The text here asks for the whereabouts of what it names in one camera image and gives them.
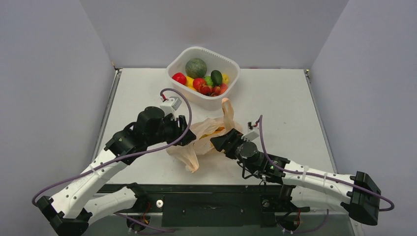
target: melon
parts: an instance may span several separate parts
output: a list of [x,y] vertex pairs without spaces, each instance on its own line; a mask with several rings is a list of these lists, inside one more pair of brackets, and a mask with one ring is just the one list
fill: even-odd
[[193,79],[204,78],[207,72],[207,65],[200,58],[192,58],[185,65],[185,72]]

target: plastic bag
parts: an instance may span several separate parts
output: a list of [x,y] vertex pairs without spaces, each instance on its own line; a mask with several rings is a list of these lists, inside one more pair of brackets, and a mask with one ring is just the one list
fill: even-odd
[[235,128],[239,132],[242,126],[233,120],[235,112],[228,98],[222,99],[223,117],[207,118],[203,122],[192,124],[190,129],[196,135],[196,140],[186,146],[171,146],[167,153],[185,163],[188,171],[195,172],[199,168],[197,155],[204,155],[214,149],[210,139],[226,134]]

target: purple cable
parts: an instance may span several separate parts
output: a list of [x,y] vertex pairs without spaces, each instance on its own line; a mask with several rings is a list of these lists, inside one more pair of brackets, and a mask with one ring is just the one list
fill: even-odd
[[[152,149],[152,150],[146,150],[146,151],[140,151],[140,152],[137,152],[137,153],[132,153],[132,154],[128,154],[128,155],[125,155],[125,156],[120,156],[120,157],[118,157],[118,158],[115,158],[115,159],[113,159],[113,160],[110,160],[110,161],[108,161],[108,162],[105,162],[105,163],[103,163],[103,164],[101,164],[101,165],[99,165],[99,166],[97,166],[97,167],[95,167],[94,168],[94,170],[99,170],[99,169],[101,169],[101,168],[103,168],[103,167],[106,167],[106,166],[108,166],[108,165],[110,165],[110,164],[112,164],[112,163],[115,163],[115,162],[118,162],[118,161],[121,161],[121,160],[124,160],[124,159],[127,159],[127,158],[130,158],[130,157],[139,157],[139,156],[142,156],[142,155],[145,155],[145,154],[148,154],[148,153],[151,153],[151,152],[156,152],[156,151],[161,151],[161,150],[164,150],[164,149],[166,149],[166,148],[169,148],[170,146],[172,146],[172,145],[174,145],[174,144],[176,144],[176,143],[178,143],[184,136],[185,136],[185,134],[189,131],[189,129],[190,129],[190,126],[191,126],[191,121],[192,121],[192,114],[191,114],[191,106],[190,106],[190,103],[188,102],[188,100],[187,100],[187,98],[185,98],[185,96],[184,95],[182,95],[182,93],[180,93],[179,91],[177,91],[177,90],[175,90],[175,89],[173,89],[173,88],[164,88],[163,90],[161,90],[161,93],[160,94],[162,94],[163,92],[165,92],[165,91],[173,91],[173,92],[175,92],[175,93],[177,93],[180,97],[182,97],[183,98],[183,100],[184,100],[184,102],[186,103],[186,105],[187,105],[187,108],[188,108],[188,113],[189,113],[189,119],[188,119],[188,125],[187,125],[187,127],[185,128],[185,130],[184,130],[184,132],[183,132],[183,134],[181,134],[181,136],[179,136],[176,140],[174,140],[172,143],[169,143],[169,144],[167,144],[167,145],[165,145],[165,146],[163,146],[163,147],[158,147],[158,148],[155,148],[155,149]],[[32,204],[36,207],[37,205],[36,205],[36,198],[37,197],[39,197],[39,195],[41,195],[42,193],[44,193],[45,191],[47,191],[47,190],[49,190],[49,189],[51,189],[51,188],[54,188],[54,187],[56,187],[56,186],[59,186],[59,185],[61,185],[61,184],[64,184],[64,183],[67,183],[67,182],[70,182],[70,181],[73,181],[73,180],[76,180],[76,179],[78,179],[78,178],[82,178],[82,177],[84,177],[84,176],[87,176],[87,175],[89,175],[89,174],[91,174],[91,173],[93,173],[93,171],[92,170],[89,170],[89,171],[87,171],[87,172],[84,172],[84,173],[82,173],[82,174],[79,174],[79,175],[77,175],[77,176],[74,176],[74,177],[71,177],[71,178],[67,178],[67,179],[64,179],[64,180],[61,180],[61,181],[59,181],[59,182],[56,182],[56,183],[54,183],[54,184],[51,184],[51,185],[49,185],[49,186],[47,186],[47,187],[45,187],[45,188],[43,188],[43,189],[41,189],[39,192],[37,192],[35,195],[34,195],[34,197],[32,198]]]
[[280,224],[278,224],[278,225],[279,225],[279,227],[283,228],[285,232],[288,232],[288,233],[291,233],[291,234],[304,234],[304,233],[311,233],[311,232],[314,232],[314,231],[317,231],[317,230],[321,229],[327,223],[327,221],[328,221],[328,209],[327,209],[325,220],[320,225],[318,225],[317,227],[315,227],[313,229],[301,230],[301,231],[290,231],[290,230],[286,230]]
[[[267,150],[266,150],[266,148],[265,148],[264,134],[262,133],[262,117],[263,117],[262,115],[261,115],[261,116],[259,116],[259,120],[258,120],[257,122],[259,122],[259,134],[260,134],[260,139],[261,139],[262,150],[264,151],[265,157],[267,158],[268,162],[269,162],[271,165],[273,165],[274,167],[276,167],[276,168],[278,168],[279,170],[281,170],[281,171],[288,172],[288,173],[295,174],[295,175],[302,175],[302,174],[303,174],[303,172],[296,172],[296,171],[286,170],[286,169],[284,169],[284,168],[282,168],[282,167],[277,166],[277,165],[276,165],[276,164],[275,164],[275,163],[271,160],[271,158],[268,156]],[[323,175],[319,175],[319,174],[316,174],[316,173],[306,172],[305,174],[306,174],[307,176],[314,176],[314,177],[319,177],[319,178],[325,178]],[[366,188],[360,187],[360,186],[358,186],[358,185],[355,185],[355,184],[352,184],[352,183],[349,183],[349,182],[346,182],[346,181],[343,181],[343,180],[340,180],[340,179],[332,178],[332,177],[326,177],[326,179],[329,179],[329,180],[334,181],[334,182],[339,182],[339,183],[341,183],[341,184],[344,184],[344,185],[350,186],[350,187],[352,187],[352,188],[359,189],[359,190],[361,190],[361,191],[363,191],[363,192],[365,192],[365,193],[367,193],[367,194],[370,194],[370,195],[372,195],[372,196],[374,196],[374,197],[377,197],[377,198],[379,198],[379,199],[382,199],[382,200],[386,201],[387,203],[389,203],[389,204],[391,205],[391,206],[390,206],[390,207],[388,207],[388,208],[382,208],[382,209],[379,209],[379,211],[390,211],[390,210],[394,209],[394,207],[395,207],[395,206],[394,206],[394,203],[393,203],[390,199],[388,199],[388,198],[386,198],[386,197],[384,197],[384,196],[381,196],[381,195],[379,195],[379,194],[377,194],[377,193],[374,193],[374,192],[372,192],[372,191],[370,191],[370,190],[368,190],[368,189],[366,189]]]
[[161,234],[161,233],[173,233],[173,232],[175,232],[175,230],[165,230],[165,229],[156,228],[154,226],[147,225],[145,223],[140,222],[139,220],[133,219],[132,217],[129,217],[127,215],[123,215],[123,214],[120,214],[120,213],[117,213],[117,212],[115,213],[115,215],[126,218],[126,219],[128,219],[132,222],[135,222],[136,224],[142,225],[143,227],[147,227],[147,228],[158,231],[158,232],[149,232],[149,233],[148,232],[140,232],[140,231],[137,232],[140,235],[156,235],[156,234]]

